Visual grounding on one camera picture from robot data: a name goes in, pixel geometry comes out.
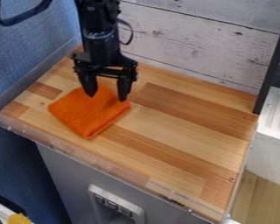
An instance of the wooden table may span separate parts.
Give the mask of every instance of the wooden table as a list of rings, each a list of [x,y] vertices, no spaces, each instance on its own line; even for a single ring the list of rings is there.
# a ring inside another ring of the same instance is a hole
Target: wooden table
[[[129,95],[131,111],[93,140],[77,136],[47,111],[47,105],[80,86],[69,58],[1,114],[33,127],[26,134],[37,141],[221,221],[255,130],[256,97],[153,66],[141,64],[139,74]],[[116,91],[114,80],[99,82]]]

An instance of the white wood panel wall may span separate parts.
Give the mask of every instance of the white wood panel wall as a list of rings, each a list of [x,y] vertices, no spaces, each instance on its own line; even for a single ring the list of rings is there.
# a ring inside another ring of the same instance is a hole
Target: white wood panel wall
[[[280,0],[129,0],[121,6],[121,18],[135,30],[131,45],[122,47],[128,56],[257,94],[280,32]],[[122,39],[129,34],[121,29]]]

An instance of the orange cloth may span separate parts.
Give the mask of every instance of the orange cloth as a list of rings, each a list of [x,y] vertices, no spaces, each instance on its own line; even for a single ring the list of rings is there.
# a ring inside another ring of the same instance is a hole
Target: orange cloth
[[[104,86],[99,86],[93,98],[80,87],[48,106],[53,115],[86,139],[106,129],[129,108],[129,101],[118,101]]]

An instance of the wooden surface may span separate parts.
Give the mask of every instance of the wooden surface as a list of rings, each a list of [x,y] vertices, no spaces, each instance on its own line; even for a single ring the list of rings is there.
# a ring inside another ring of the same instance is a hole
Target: wooden surface
[[[240,6],[244,5],[242,1],[237,1]],[[191,2],[171,1],[172,4],[192,4]],[[222,5],[216,1],[213,1],[213,4]],[[130,57],[257,94],[274,52],[278,34],[149,6],[122,3],[120,17],[129,21],[135,31],[132,43],[122,47]],[[217,9],[212,4],[208,7]],[[231,14],[234,14],[234,11],[242,13],[239,7],[233,4],[225,7],[230,9]],[[128,29],[121,29],[122,39],[128,39],[129,35]]]
[[[280,0],[124,0],[190,16],[280,32]]]
[[[231,217],[241,224],[280,224],[280,185],[245,171]]]
[[[256,126],[257,116],[251,114],[256,97],[151,66],[140,65],[139,73],[140,80],[129,95],[131,111],[90,141],[75,135],[47,111],[47,105],[80,86],[68,58],[1,114],[33,127],[26,134],[37,140],[219,221]],[[101,78],[99,82],[116,91],[114,80]],[[110,164],[87,157],[85,152]]]

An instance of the blue fabric wall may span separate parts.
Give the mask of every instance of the blue fabric wall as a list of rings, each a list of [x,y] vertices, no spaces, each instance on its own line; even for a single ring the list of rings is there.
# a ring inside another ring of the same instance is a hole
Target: blue fabric wall
[[[39,0],[2,0],[2,14],[14,16]],[[0,94],[79,32],[74,0],[21,24],[0,26]],[[35,223],[69,223],[35,143],[0,128],[0,195],[19,204]]]

